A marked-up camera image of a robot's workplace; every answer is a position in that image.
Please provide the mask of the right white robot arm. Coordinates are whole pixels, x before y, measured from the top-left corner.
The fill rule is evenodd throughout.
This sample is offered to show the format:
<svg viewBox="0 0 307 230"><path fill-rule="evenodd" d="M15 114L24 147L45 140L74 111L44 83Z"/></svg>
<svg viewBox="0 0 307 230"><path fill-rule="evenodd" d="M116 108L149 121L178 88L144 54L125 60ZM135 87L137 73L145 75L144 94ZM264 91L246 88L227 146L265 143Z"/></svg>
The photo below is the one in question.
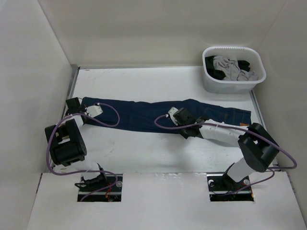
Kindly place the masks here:
<svg viewBox="0 0 307 230"><path fill-rule="evenodd" d="M174 107L168 111L168 115L178 127L192 125L179 130L185 139L198 137L217 140L240 149L243 157L229 166L220 179L214 182L228 190L235 190L254 172L265 172L279 153L279 150L270 144L276 144L274 139L258 123L248 127L226 125L205 117L195 118L187 109Z"/></svg>

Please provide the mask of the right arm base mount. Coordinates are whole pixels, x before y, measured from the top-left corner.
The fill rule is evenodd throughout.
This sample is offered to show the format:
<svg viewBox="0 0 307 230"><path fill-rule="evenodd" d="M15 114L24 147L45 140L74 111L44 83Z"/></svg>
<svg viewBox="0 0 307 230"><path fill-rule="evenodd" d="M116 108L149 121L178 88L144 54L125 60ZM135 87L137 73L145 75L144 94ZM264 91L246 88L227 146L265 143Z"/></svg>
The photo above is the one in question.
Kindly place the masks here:
<svg viewBox="0 0 307 230"><path fill-rule="evenodd" d="M207 174L209 199L211 202L254 201L249 177L233 182L222 173Z"/></svg>

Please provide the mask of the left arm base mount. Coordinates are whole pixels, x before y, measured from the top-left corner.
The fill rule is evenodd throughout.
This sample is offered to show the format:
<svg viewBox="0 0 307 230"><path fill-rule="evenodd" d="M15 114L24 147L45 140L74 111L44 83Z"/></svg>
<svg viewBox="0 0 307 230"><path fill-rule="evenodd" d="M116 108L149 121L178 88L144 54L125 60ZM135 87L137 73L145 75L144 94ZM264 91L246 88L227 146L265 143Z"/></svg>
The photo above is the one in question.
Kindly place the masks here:
<svg viewBox="0 0 307 230"><path fill-rule="evenodd" d="M78 188L78 202L121 202L123 175L115 176L107 174L106 180L85 184L83 178L75 183Z"/></svg>

